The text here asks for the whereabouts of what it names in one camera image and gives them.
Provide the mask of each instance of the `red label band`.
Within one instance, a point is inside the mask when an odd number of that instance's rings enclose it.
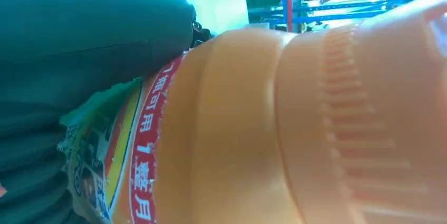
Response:
[[[175,59],[160,71],[141,107],[132,148],[129,183],[130,210],[135,224],[156,223],[152,192],[157,168],[154,147],[159,138],[159,126],[167,90],[183,57]]]

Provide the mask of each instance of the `red pole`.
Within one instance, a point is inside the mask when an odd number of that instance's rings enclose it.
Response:
[[[293,0],[287,0],[287,30],[293,32]]]

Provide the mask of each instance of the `label graphic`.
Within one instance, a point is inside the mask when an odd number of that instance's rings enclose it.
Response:
[[[93,223],[156,223],[154,149],[167,90],[183,57],[79,112],[60,149],[74,209]]]

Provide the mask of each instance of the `blue metal shelf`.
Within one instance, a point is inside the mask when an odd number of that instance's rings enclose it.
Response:
[[[379,0],[374,2],[351,1],[339,4],[325,4],[315,7],[298,7],[288,11],[287,6],[292,0],[282,0],[283,6],[272,7],[271,9],[252,9],[249,14],[261,18],[261,22],[269,22],[271,24],[287,24],[290,28],[291,22],[289,16],[291,13],[327,11],[332,9],[348,9],[352,11],[346,14],[310,16],[310,17],[294,17],[293,23],[309,23],[314,21],[331,21],[331,20],[347,20],[356,18],[369,18],[387,12],[389,9],[405,4],[411,0]]]

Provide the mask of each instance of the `orange plastic bottle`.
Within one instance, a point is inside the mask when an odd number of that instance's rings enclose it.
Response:
[[[218,36],[130,97],[104,222],[447,223],[446,47],[447,0]]]

